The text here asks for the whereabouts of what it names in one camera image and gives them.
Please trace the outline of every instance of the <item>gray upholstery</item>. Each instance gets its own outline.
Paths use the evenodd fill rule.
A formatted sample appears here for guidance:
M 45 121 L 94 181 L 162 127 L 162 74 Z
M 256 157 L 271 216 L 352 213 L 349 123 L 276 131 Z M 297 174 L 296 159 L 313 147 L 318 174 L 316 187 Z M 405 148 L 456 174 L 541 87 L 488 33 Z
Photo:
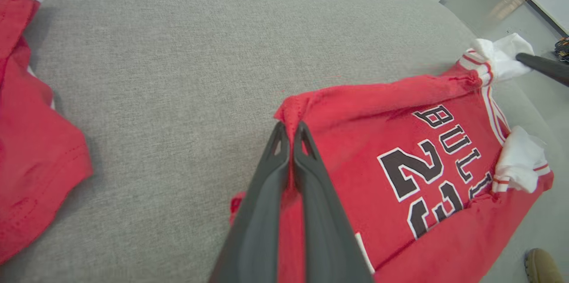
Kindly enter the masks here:
M 441 73 L 473 39 L 429 0 L 46 0 L 25 36 L 95 170 L 0 267 L 54 283 L 206 281 L 285 97 Z

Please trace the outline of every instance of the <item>stitched hem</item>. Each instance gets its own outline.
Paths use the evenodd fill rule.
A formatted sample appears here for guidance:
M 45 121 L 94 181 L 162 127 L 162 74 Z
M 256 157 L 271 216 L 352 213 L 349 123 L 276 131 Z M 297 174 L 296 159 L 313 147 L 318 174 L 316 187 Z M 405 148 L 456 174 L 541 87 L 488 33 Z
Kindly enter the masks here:
M 67 194 L 82 180 L 93 174 L 91 158 L 85 141 L 71 153 L 65 153 L 44 176 L 48 183 L 27 199 L 34 204 L 25 215 L 2 224 L 7 232 L 0 236 L 0 264 L 6 262 L 36 240 L 55 218 Z

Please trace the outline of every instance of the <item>white cloth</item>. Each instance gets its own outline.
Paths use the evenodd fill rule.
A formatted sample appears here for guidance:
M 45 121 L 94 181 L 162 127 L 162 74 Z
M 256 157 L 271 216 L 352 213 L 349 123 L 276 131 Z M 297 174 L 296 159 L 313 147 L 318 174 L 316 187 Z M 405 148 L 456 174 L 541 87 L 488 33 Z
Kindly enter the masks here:
M 486 86 L 524 75 L 532 69 L 516 60 L 516 54 L 534 55 L 532 45 L 517 33 L 496 42 L 476 39 L 459 61 L 468 70 L 476 70 Z
M 536 189 L 538 177 L 549 172 L 545 151 L 538 143 L 543 142 L 523 128 L 512 129 L 496 164 L 493 192 L 515 188 L 531 193 Z

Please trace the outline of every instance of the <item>black number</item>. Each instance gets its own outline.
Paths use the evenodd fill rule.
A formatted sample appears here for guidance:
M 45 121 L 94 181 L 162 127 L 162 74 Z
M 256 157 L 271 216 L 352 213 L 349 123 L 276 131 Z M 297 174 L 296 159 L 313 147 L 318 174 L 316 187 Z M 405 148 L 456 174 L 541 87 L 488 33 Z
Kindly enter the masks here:
M 427 205 L 423 198 L 419 198 L 409 206 L 409 215 L 407 216 L 407 223 L 413 231 L 415 240 L 420 238 L 423 234 L 427 233 L 427 220 L 425 218 L 429 215 Z
M 404 150 L 398 147 L 377 157 L 399 202 L 419 191 L 419 186 L 413 176 L 405 175 L 403 168 L 417 173 L 427 184 L 433 183 L 439 176 L 443 175 L 443 163 L 431 141 L 424 140 L 419 143 L 419 146 L 423 149 L 425 155 L 431 157 L 432 164 L 428 164 L 424 159 L 405 153 Z
M 443 202 L 440 202 L 433 208 L 437 221 L 443 222 L 444 219 L 451 216 L 454 212 L 462 210 L 463 206 L 454 184 L 446 180 L 439 186 L 439 190 L 441 191 L 441 196 L 443 196 L 443 201 L 449 201 L 453 205 L 453 209 L 450 212 L 445 211 Z
M 440 202 L 435 206 L 435 208 L 433 208 L 433 213 L 437 217 L 437 221 L 442 222 L 444 219 L 451 216 L 451 214 L 462 210 L 463 206 L 454 184 L 449 181 L 444 181 L 439 186 L 439 190 L 441 191 L 443 202 L 451 202 L 451 205 L 453 206 L 453 209 L 450 210 L 450 212 L 445 211 L 443 202 Z M 429 211 L 427 210 L 427 204 L 425 204 L 425 200 L 422 197 L 411 203 L 409 206 L 407 223 L 409 223 L 409 227 L 415 236 L 415 240 L 420 238 L 429 230 L 429 225 L 426 220 L 428 215 Z

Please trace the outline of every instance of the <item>floor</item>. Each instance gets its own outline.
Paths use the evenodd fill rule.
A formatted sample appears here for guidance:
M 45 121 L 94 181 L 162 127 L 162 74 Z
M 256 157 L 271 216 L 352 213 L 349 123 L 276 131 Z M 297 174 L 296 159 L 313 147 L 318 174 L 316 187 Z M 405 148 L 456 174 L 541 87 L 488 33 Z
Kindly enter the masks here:
M 445 6 L 449 8 L 464 24 L 480 38 L 497 40 L 512 32 L 517 32 L 530 42 L 537 56 L 553 58 L 551 51 L 553 45 L 561 35 L 557 33 L 544 19 L 530 7 L 525 0 L 448 0 Z M 569 87 L 546 77 L 537 71 L 516 78 L 518 85 L 524 90 L 528 98 L 542 115 L 551 128 L 553 135 L 564 149 L 563 156 L 569 160 Z M 567 199 L 563 196 L 569 190 L 565 171 L 556 172 L 557 188 L 545 200 L 551 200 L 549 207 L 541 207 L 540 212 L 549 214 L 548 224 L 543 224 L 539 236 L 543 248 L 548 249 L 555 257 L 565 281 L 569 282 L 569 253 L 565 239 L 565 232 L 569 227 L 567 213 Z M 536 218 L 533 222 L 540 222 L 536 214 L 528 214 L 526 218 Z M 516 273 L 502 273 L 500 269 L 492 268 L 483 282 L 525 282 L 524 269 L 521 259 L 517 256 L 508 256 L 502 262 L 516 262 Z

